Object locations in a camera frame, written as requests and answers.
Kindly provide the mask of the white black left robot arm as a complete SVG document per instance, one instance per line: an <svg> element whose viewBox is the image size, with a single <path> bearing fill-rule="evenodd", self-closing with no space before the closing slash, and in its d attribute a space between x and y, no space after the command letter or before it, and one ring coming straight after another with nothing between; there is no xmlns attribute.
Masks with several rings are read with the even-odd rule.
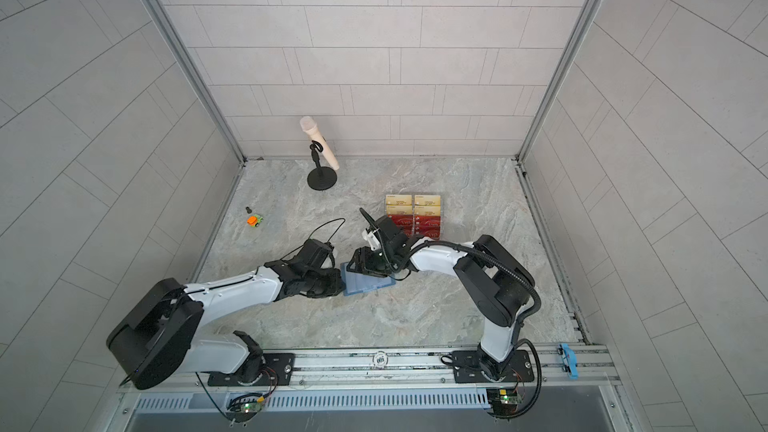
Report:
<svg viewBox="0 0 768 432"><path fill-rule="evenodd" d="M203 372L229 384L252 385L266 374L261 346L243 331L215 339L199 334L199 328L253 306L293 296L334 297L344 289L332 245L308 239L292 258L232 278L157 282L110 332L106 346L139 390L175 373Z"/></svg>

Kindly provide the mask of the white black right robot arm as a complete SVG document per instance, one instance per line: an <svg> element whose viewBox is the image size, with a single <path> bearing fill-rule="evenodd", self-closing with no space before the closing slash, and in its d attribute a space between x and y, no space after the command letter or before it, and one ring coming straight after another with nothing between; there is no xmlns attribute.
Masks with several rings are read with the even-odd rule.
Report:
<svg viewBox="0 0 768 432"><path fill-rule="evenodd" d="M487 234L470 244L409 237L386 215L373 219L366 211L361 214L368 223L363 234L367 245L354 252L351 270L396 281L422 271L457 278L485 319L479 370L492 381L506 378L520 330L542 305L527 269Z"/></svg>

